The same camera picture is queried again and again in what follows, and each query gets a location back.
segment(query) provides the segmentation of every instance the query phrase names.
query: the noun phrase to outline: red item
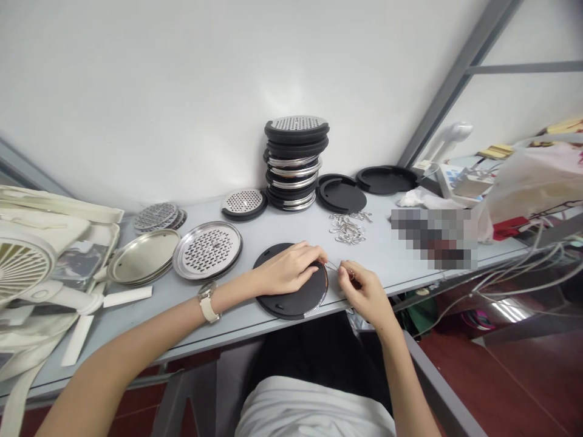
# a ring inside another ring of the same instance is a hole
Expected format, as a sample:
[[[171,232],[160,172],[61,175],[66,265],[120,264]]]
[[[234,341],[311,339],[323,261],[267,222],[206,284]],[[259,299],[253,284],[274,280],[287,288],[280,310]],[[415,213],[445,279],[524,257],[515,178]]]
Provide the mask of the red item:
[[[494,240],[502,241],[520,234],[518,230],[521,226],[529,223],[525,217],[515,217],[494,225]]]

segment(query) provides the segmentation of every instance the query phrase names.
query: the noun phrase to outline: white fan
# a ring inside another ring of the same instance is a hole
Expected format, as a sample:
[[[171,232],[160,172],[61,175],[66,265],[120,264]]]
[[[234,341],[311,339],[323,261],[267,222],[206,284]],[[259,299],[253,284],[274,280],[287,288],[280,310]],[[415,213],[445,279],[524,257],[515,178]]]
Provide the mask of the white fan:
[[[56,263],[56,254],[45,240],[31,234],[0,232],[0,308],[14,299],[50,302],[74,308],[81,315],[62,365],[77,362],[96,310],[133,302],[152,295],[152,288],[122,291],[103,296],[105,284],[93,293],[84,293],[47,280]]]

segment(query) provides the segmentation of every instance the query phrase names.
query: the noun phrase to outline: pixelated blur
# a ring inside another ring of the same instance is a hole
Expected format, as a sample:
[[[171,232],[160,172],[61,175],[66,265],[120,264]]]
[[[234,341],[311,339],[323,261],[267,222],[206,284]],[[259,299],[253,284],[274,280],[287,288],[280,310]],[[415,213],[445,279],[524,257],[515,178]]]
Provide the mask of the pixelated blur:
[[[470,209],[393,209],[392,229],[407,249],[421,251],[430,269],[475,269],[477,221]]]

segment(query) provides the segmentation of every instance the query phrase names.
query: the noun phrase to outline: watch strap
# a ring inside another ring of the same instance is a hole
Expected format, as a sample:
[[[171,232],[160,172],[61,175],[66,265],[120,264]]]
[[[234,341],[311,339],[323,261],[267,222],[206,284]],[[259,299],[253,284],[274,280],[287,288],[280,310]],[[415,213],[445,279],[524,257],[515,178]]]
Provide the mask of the watch strap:
[[[215,323],[217,320],[219,320],[220,316],[215,314],[211,306],[210,296],[206,296],[200,300],[200,308],[202,309],[202,314],[205,316],[205,319],[210,323]]]

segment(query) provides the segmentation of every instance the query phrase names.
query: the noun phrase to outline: watch face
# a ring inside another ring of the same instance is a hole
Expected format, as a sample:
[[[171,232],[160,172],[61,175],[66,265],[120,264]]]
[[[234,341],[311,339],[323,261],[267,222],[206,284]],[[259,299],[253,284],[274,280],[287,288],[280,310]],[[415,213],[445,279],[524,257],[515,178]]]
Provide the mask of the watch face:
[[[215,287],[216,287],[216,282],[215,281],[207,282],[202,287],[200,287],[199,296],[201,296],[203,294],[209,294],[210,295],[214,291]]]

